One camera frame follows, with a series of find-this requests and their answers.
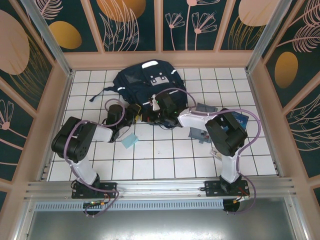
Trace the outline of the teal sticky note pad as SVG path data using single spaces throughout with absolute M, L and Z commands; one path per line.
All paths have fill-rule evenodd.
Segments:
M 138 142 L 139 139 L 138 137 L 134 134 L 134 133 L 131 133 L 130 135 L 126 136 L 122 141 L 121 143 L 123 144 L 123 146 L 128 149 L 130 148 L 131 146 L 133 146 L 136 142 Z

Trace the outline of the navy blue backpack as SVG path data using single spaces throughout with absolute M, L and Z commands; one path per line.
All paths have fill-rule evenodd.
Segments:
M 185 93 L 185 108 L 188 103 L 184 81 L 176 69 L 167 61 L 153 59 L 129 66 L 116 75 L 113 86 L 104 91 L 118 93 L 129 104 L 138 104 L 140 114 L 151 112 L 152 95 L 163 92 Z

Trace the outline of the grey pencil case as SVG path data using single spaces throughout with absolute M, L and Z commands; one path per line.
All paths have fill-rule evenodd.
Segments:
M 194 110 L 198 112 L 209 113 L 209 112 L 216 112 L 218 109 L 215 106 L 209 106 L 202 103 L 198 103 L 197 107 Z M 211 143 L 211 138 L 209 133 L 201 129 L 191 127 L 188 136 L 192 139 L 198 140 L 200 144 Z

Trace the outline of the blue book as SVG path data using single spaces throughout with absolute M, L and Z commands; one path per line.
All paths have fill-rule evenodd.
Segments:
M 237 120 L 237 122 L 241 125 L 241 127 L 244 130 L 246 130 L 249 117 L 247 115 L 244 115 L 235 111 L 231 112 L 231 114 Z

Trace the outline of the grey metal sheet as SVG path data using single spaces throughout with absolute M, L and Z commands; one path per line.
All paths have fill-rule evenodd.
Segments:
M 242 214 L 221 209 L 36 212 L 27 240 L 298 240 L 282 199 Z

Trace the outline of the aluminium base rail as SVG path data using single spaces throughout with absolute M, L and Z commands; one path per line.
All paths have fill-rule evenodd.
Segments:
M 289 177 L 249 176 L 258 198 L 287 197 L 296 195 L 297 190 Z M 173 178 L 167 180 L 117 180 L 119 200 L 180 200 L 204 199 L 200 191 L 205 181 L 211 178 Z M 70 201 L 70 181 L 35 181 L 27 185 L 25 201 Z

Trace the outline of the metal side bracket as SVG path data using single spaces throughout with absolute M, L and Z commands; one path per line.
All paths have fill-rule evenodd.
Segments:
M 275 160 L 275 161 L 273 162 L 273 164 L 274 164 L 274 168 L 275 168 L 275 171 L 276 171 L 277 175 L 278 175 L 280 178 L 285 177 L 285 173 L 284 173 L 284 171 L 283 171 L 283 169 L 282 169 L 281 163 L 280 163 L 278 160 Z
M 49 162 L 45 163 L 42 169 L 42 172 L 40 174 L 40 179 L 39 181 L 47 181 L 50 177 L 50 172 L 51 172 L 51 164 L 52 161 L 50 160 Z

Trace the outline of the aluminium corner post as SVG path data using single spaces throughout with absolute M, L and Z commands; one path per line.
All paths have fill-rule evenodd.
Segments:
M 292 0 L 279 0 L 269 22 L 264 28 L 253 52 L 245 67 L 245 71 L 248 75 L 255 69 L 259 60 L 262 57 L 263 52 L 267 48 L 269 42 L 277 31 L 279 25 L 281 24 L 286 12 L 288 11 Z
M 72 68 L 70 67 L 67 59 L 64 56 L 60 46 L 55 40 L 53 34 L 51 33 L 48 24 L 45 19 L 41 16 L 36 3 L 33 0 L 20 0 L 23 4 L 26 12 L 29 14 L 30 18 L 34 22 L 35 26 L 41 33 L 44 38 L 44 41 L 47 43 L 50 51 L 53 53 L 55 59 L 61 66 L 62 70 L 70 76 L 72 73 Z

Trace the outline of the aluminium frame bar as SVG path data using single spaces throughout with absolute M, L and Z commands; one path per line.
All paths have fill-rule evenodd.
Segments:
M 23 202 L 14 228 L 12 240 L 28 240 L 35 208 L 36 202 L 33 200 Z
M 284 197 L 285 206 L 293 228 L 296 240 L 309 240 L 305 219 L 295 194 L 290 193 Z

